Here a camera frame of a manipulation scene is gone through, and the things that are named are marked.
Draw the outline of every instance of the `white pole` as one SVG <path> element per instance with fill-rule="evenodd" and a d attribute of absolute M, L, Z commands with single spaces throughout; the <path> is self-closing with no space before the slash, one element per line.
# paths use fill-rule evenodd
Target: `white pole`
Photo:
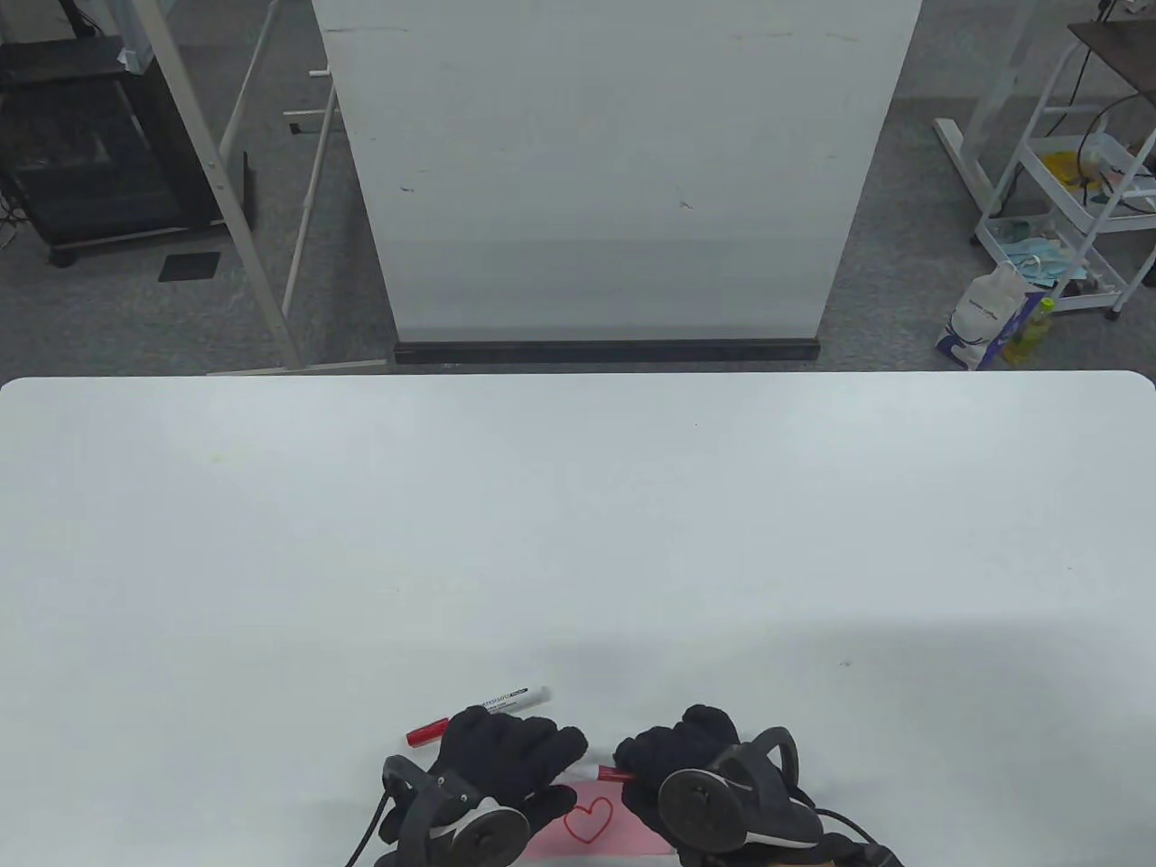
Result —
<path fill-rule="evenodd" d="M 325 164 L 325 146 L 329 141 L 329 129 L 333 126 L 333 112 L 338 106 L 338 89 L 329 84 L 329 99 L 325 104 L 325 120 L 321 121 L 321 136 L 317 142 L 317 154 L 313 156 L 313 173 L 309 176 L 309 192 L 305 193 L 305 206 L 301 215 L 301 228 L 297 229 L 297 243 L 292 249 L 292 264 L 289 266 L 289 279 L 286 281 L 286 294 L 281 299 L 281 314 L 289 317 L 292 305 L 292 294 L 297 288 L 297 273 L 301 271 L 301 258 L 305 252 L 305 236 L 313 220 L 313 202 L 317 201 L 317 187 L 321 181 L 321 166 Z"/>
<path fill-rule="evenodd" d="M 249 108 L 250 86 L 253 83 L 257 72 L 261 68 L 261 61 L 265 60 L 265 50 L 269 44 L 269 34 L 273 30 L 273 24 L 277 18 L 280 9 L 281 0 L 269 0 L 269 9 L 265 13 L 265 24 L 261 25 L 261 32 L 257 37 L 257 45 L 253 47 L 253 57 L 249 61 L 245 80 L 240 82 L 240 92 L 237 94 L 237 102 L 232 106 L 232 114 L 224 127 L 224 135 L 221 136 L 221 158 L 225 163 L 232 156 L 232 146 L 237 140 L 237 131 L 240 128 L 240 121 L 245 117 L 245 109 Z"/>
<path fill-rule="evenodd" d="M 277 349 L 281 350 L 286 368 L 299 370 L 303 364 L 297 344 L 289 332 L 286 318 L 281 314 L 281 306 L 273 297 L 269 276 L 265 272 L 260 253 L 257 252 L 257 245 L 253 243 L 253 232 L 249 228 L 240 199 L 237 197 L 237 191 L 232 188 L 232 181 L 229 179 L 224 161 L 217 151 L 213 133 L 209 132 L 208 124 L 205 123 L 205 114 L 201 112 L 200 103 L 197 102 L 193 83 L 188 79 L 188 71 L 180 58 L 177 43 L 173 42 L 169 24 L 165 22 L 156 0 L 132 0 L 132 3 L 136 9 L 136 17 L 140 18 L 141 27 L 144 28 L 144 32 L 153 44 L 156 60 L 161 65 L 161 72 L 164 73 L 169 91 L 172 94 L 172 101 L 177 104 L 177 111 L 180 112 L 180 119 L 185 123 L 185 129 L 188 132 L 197 156 L 201 161 L 205 177 L 208 178 L 209 186 L 213 188 L 221 216 L 224 217 L 225 225 L 229 227 L 237 254 L 249 275 L 249 286 L 257 301 L 257 306 L 261 311 L 261 316 L 265 317 L 265 324 L 273 334 Z"/>

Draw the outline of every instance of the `marker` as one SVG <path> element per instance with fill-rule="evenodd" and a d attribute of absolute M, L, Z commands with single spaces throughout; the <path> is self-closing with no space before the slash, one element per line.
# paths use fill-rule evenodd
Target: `marker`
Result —
<path fill-rule="evenodd" d="M 562 772 L 565 780 L 598 780 L 599 783 L 630 783 L 635 775 L 605 764 L 572 764 Z"/>
<path fill-rule="evenodd" d="M 481 704 L 490 713 L 513 713 L 514 711 L 524 711 L 527 707 L 542 704 L 542 702 L 548 702 L 549 699 L 550 690 L 546 687 L 523 687 Z M 427 743 L 432 743 L 445 734 L 449 725 L 450 718 L 443 717 L 437 722 L 430 722 L 421 728 L 415 728 L 406 735 L 406 743 L 410 747 L 424 747 Z"/>

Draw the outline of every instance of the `black cabinet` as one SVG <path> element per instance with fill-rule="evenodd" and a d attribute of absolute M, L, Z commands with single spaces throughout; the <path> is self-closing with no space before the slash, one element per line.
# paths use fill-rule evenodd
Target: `black cabinet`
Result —
<path fill-rule="evenodd" d="M 54 250 L 220 221 L 154 60 L 117 37 L 0 45 L 0 191 Z"/>

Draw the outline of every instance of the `white table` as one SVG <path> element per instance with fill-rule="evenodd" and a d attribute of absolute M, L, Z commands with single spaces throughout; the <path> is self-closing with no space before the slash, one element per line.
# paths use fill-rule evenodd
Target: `white table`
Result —
<path fill-rule="evenodd" d="M 0 864 L 340 867 L 521 683 L 785 724 L 907 867 L 1142 864 L 1154 443 L 1109 372 L 10 384 Z"/>

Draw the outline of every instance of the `heart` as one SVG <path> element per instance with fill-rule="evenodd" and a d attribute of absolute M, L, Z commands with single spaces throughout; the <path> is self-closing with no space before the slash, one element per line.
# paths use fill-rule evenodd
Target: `heart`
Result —
<path fill-rule="evenodd" d="M 606 805 L 606 809 L 596 809 L 600 803 Z M 588 846 L 610 827 L 612 818 L 614 818 L 614 805 L 609 799 L 599 796 L 591 801 L 590 807 L 575 807 L 562 823 L 571 837 Z"/>

